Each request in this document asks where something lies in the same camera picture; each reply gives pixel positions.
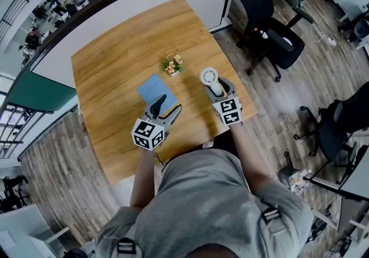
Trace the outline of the person's grey shirt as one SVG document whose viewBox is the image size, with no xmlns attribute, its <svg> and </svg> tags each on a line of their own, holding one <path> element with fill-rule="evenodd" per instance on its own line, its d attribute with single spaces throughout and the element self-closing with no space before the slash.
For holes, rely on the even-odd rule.
<svg viewBox="0 0 369 258">
<path fill-rule="evenodd" d="M 280 182 L 254 195 L 237 157 L 202 149 L 168 164 L 142 211 L 120 208 L 98 233 L 95 251 L 118 258 L 118 241 L 130 237 L 141 258 L 185 258 L 209 244 L 238 258 L 297 258 L 312 220 L 310 207 Z"/>
</svg>

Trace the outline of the white cabinet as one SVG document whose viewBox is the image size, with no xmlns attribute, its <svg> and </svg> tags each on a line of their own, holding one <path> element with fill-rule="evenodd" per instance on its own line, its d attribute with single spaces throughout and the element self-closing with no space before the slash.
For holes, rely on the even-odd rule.
<svg viewBox="0 0 369 258">
<path fill-rule="evenodd" d="M 35 204 L 0 214 L 0 257 L 62 258 L 60 238 L 68 231 L 52 231 Z"/>
</svg>

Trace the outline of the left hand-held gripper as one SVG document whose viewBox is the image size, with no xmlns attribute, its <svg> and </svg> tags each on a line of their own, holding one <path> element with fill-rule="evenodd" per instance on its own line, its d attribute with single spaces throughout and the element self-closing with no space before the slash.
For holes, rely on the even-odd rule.
<svg viewBox="0 0 369 258">
<path fill-rule="evenodd" d="M 166 98 L 166 94 L 155 97 L 148 105 L 148 112 L 145 112 L 141 118 L 137 118 L 131 130 L 134 145 L 153 151 L 168 137 L 168 128 L 178 118 L 182 105 L 175 106 L 169 114 L 161 117 L 159 116 L 161 106 Z"/>
</svg>

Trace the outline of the grey office desk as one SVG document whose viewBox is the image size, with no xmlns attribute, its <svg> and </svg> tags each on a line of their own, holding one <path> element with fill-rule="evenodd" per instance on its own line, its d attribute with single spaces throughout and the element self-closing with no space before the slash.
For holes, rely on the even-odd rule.
<svg viewBox="0 0 369 258">
<path fill-rule="evenodd" d="M 334 222 L 323 213 L 313 209 L 312 213 L 315 217 L 327 223 L 339 233 L 343 232 L 348 225 L 357 226 L 362 231 L 366 230 L 367 226 L 354 221 L 353 217 L 360 202 L 369 202 L 369 146 L 363 153 L 361 160 L 357 162 L 353 172 L 351 172 L 341 184 L 335 184 L 319 178 L 316 173 L 307 174 L 304 180 L 341 196 L 337 222 Z"/>
</svg>

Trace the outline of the person's black trousers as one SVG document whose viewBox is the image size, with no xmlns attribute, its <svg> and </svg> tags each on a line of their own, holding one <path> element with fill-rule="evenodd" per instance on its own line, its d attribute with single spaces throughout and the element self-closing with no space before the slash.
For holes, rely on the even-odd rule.
<svg viewBox="0 0 369 258">
<path fill-rule="evenodd" d="M 206 141 L 201 145 L 202 148 L 215 148 L 228 151 L 230 153 L 236 152 L 234 138 L 230 130 Z"/>
</svg>

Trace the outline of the grey box with clutter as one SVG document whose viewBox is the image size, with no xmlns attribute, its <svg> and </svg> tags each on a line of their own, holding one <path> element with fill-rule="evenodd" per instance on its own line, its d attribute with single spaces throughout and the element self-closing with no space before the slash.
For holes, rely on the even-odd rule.
<svg viewBox="0 0 369 258">
<path fill-rule="evenodd" d="M 299 170 L 286 166 L 278 172 L 280 182 L 292 193 L 300 195 L 304 188 L 309 186 L 308 181 L 304 177 L 311 173 L 311 169 Z"/>
</svg>

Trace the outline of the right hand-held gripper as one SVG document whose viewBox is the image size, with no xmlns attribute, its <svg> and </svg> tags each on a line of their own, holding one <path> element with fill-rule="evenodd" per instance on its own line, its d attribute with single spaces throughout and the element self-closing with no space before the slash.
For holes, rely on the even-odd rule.
<svg viewBox="0 0 369 258">
<path fill-rule="evenodd" d="M 218 77 L 219 88 L 214 91 L 205 85 L 205 91 L 220 121 L 228 126 L 242 121 L 242 104 L 237 97 L 235 85 L 226 78 Z"/>
</svg>

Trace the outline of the round wooden table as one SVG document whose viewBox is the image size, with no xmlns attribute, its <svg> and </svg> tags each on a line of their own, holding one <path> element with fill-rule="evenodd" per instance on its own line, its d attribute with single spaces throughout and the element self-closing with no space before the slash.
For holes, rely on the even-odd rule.
<svg viewBox="0 0 369 258">
<path fill-rule="evenodd" d="M 183 72 L 170 76 L 162 61 L 174 53 L 182 57 Z M 136 171 L 140 149 L 131 130 L 145 108 L 137 88 L 153 74 L 182 105 L 168 139 L 156 149 L 161 160 L 227 130 L 199 80 L 203 68 L 213 67 L 235 84 L 243 119 L 257 113 L 230 61 L 185 0 L 168 1 L 120 23 L 75 53 L 71 64 L 89 138 L 112 184 Z"/>
</svg>

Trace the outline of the person's left forearm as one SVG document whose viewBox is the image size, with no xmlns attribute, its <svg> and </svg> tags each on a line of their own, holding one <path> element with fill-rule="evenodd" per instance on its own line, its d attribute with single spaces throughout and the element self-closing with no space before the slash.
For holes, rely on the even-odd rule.
<svg viewBox="0 0 369 258">
<path fill-rule="evenodd" d="M 155 153 L 147 149 L 141 150 L 134 178 L 130 207 L 143 210 L 155 196 Z"/>
</svg>

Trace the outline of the person's right forearm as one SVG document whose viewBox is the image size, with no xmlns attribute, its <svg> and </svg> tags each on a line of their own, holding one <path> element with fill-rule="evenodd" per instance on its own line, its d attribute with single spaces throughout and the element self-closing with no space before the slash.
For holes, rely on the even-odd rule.
<svg viewBox="0 0 369 258">
<path fill-rule="evenodd" d="M 256 195 L 272 177 L 267 162 L 253 143 L 249 132 L 242 124 L 229 126 L 250 191 Z"/>
</svg>

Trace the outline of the black metal railing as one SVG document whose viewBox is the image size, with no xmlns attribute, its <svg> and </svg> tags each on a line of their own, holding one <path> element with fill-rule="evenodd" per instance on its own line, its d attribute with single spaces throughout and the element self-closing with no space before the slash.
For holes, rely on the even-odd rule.
<svg viewBox="0 0 369 258">
<path fill-rule="evenodd" d="M 9 159 L 25 136 L 45 116 L 53 111 L 28 109 L 6 102 L 0 108 L 0 159 Z"/>
</svg>

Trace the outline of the green partition panel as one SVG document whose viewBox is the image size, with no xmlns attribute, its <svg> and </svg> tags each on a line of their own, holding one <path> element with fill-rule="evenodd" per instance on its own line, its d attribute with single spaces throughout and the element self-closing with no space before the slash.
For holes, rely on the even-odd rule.
<svg viewBox="0 0 369 258">
<path fill-rule="evenodd" d="M 28 109 L 55 112 L 75 96 L 75 89 L 26 68 L 13 82 L 5 101 Z"/>
</svg>

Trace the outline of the white handheld fan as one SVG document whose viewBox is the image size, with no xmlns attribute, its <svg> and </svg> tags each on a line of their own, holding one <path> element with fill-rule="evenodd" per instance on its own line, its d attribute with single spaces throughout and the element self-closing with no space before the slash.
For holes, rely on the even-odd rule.
<svg viewBox="0 0 369 258">
<path fill-rule="evenodd" d="M 218 72 L 215 68 L 207 67 L 199 74 L 200 82 L 203 83 L 216 97 L 223 96 L 223 88 L 219 83 Z"/>
</svg>

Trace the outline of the blue notebook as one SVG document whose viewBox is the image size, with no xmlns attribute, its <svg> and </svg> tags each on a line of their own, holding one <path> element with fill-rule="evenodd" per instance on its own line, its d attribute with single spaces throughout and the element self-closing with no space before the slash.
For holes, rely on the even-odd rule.
<svg viewBox="0 0 369 258">
<path fill-rule="evenodd" d="M 167 97 L 164 103 L 161 105 L 160 115 L 166 113 L 178 102 L 170 88 L 157 74 L 153 74 L 142 85 L 140 85 L 137 88 L 137 92 L 146 104 L 153 101 L 154 98 L 158 96 L 166 95 Z"/>
</svg>

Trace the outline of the potted flowers in white pot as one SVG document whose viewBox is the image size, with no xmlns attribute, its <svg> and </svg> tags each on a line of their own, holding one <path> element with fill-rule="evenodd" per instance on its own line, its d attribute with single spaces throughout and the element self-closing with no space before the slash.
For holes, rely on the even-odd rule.
<svg viewBox="0 0 369 258">
<path fill-rule="evenodd" d="M 164 57 L 162 61 L 162 70 L 170 74 L 170 76 L 175 76 L 183 72 L 183 60 L 182 57 L 177 54 L 168 54 Z"/>
</svg>

